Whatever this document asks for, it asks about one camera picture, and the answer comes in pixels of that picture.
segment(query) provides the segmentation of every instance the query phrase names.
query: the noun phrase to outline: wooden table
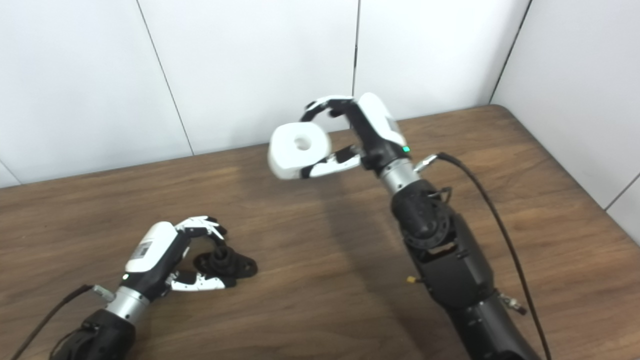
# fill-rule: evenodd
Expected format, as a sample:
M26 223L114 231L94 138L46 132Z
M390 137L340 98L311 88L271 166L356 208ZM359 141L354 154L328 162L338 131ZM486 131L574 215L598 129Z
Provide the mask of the wooden table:
M485 184L525 268L554 359L640 357L640 249L504 108L400 123L418 160L459 156ZM354 141L332 134L334 148ZM362 169L281 181L266 145L0 190L0 357L82 283L115 289L155 222L212 215L260 272L239 286L171 293L153 303L130 359L466 359L447 317L415 275L389 197ZM423 173L453 186L496 273L524 300L484 202L457 169ZM198 241L195 255L207 250ZM101 306L83 295L63 308L24 359ZM530 316L510 312L540 352Z

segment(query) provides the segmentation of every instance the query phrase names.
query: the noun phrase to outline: robotic arm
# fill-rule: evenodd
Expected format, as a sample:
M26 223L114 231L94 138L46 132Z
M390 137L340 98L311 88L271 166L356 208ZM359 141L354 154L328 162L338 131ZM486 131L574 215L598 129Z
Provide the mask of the robotic arm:
M108 301L70 333L55 360L123 359L133 346L136 323L150 303L169 291L204 291L230 288L236 279L251 277L258 271L254 260L226 246L227 230L210 217L191 217L171 225L154 224L142 238L125 266L116 293L95 286ZM194 260L197 272L178 272L175 267L189 251L191 239L210 238L215 250Z
M424 283L447 312L471 359L540 360L503 303L519 312L524 309L497 291L491 266L462 216L442 199L442 190L419 175L438 155L414 168L404 136L373 94L364 94L357 101L343 96L319 99L307 106L301 121L309 122L325 109L330 109L332 117L345 115L361 144L324 159L308 159L310 165L298 177L341 172L359 163L372 170L391 196L391 211L420 273L416 282ZM279 130L272 139L278 138ZM278 159L269 162L272 170L277 163Z

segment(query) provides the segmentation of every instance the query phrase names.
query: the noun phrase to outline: white wall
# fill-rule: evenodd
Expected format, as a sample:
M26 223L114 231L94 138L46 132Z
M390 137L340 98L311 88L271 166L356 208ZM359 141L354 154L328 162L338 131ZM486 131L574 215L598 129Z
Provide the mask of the white wall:
M399 119L486 104L526 1L362 0L356 95ZM264 143L352 92L358 0L140 5L154 43L136 1L0 3L0 186Z
M640 172L640 2L534 0L493 103L602 206Z
M485 105L529 0L362 0L355 92L397 119Z
M266 143L314 99L351 93L357 0L140 4L196 154Z
M0 2L0 158L23 183L191 154L135 1Z
M636 179L607 212L640 245L640 181Z
M3 163L0 163L0 188L16 185L20 185L18 179L13 176Z

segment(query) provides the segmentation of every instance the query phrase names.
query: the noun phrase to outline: silver metal cylinder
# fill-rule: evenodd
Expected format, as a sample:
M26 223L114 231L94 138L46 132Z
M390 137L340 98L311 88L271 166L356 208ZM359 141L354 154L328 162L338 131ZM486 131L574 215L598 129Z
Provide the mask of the silver metal cylinder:
M418 180L420 175L413 170L409 159L394 160L380 173L380 181L391 195Z
M149 300L141 293L121 286L116 291L116 298L107 305L106 311L136 325L148 305Z

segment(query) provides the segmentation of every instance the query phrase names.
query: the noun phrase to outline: black cable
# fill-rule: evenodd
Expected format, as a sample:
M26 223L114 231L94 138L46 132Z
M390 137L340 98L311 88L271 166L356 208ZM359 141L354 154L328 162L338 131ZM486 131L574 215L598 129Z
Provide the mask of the black cable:
M496 223L498 223L498 227L500 227L500 232L504 237L504 241L507 243L507 247L509 247L509 252L511 253L511 257L513 258L513 263L516 266L516 271L518 272L518 277L520 278L520 284L522 284L522 289L524 290L524 296L527 298L527 302L529 303L529 309L531 310L531 317L533 318L533 322L536 324L536 329L538 330L538 335L540 336L540 342L542 343L542 348L545 351L545 357L547 360L551 360L551 351L549 350L549 345L547 343L547 338L545 337L545 331L542 329L542 324L540 323L540 319L538 318L538 312L536 311L536 307L533 304L533 298L531 297L531 292L529 291L529 286L527 285L527 279L524 276L524 270L522 270L522 265L520 264L520 260L518 258L518 254L516 253L516 249L513 246L513 242L511 241L511 237L507 232L507 228L504 226L498 211L495 209L495 205L493 205L493 201L489 199L489 195L486 190L480 183L480 180L474 175L474 173L469 170L469 168L462 163L458 158L451 156L445 152L439 152L438 158L444 160L448 163L452 163L460 168L464 173L471 179L471 181L475 184L476 188L482 195L482 198L486 202L489 210L491 210L491 214L495 218Z
M82 293L86 293L87 291L91 290L92 287L93 285L82 285L78 289L72 291L69 295L65 296L65 298L62 299L62 301L59 302L58 305L56 305L53 309L51 309L51 311L49 311L47 316L45 316L44 319L40 321L38 326L36 326L36 328L33 329L31 334L27 336L27 338L24 340L22 345L20 345L18 350L15 352L15 354L11 356L11 360L17 360L20 357L20 355L22 355L22 353L25 351L25 349L27 349L27 347L33 341L33 339L35 339L36 335L38 335L38 333L42 330L42 328L45 325L47 325L47 322L51 320L51 318L58 312L58 310L60 310L67 302L70 302L71 300L78 297L78 295Z

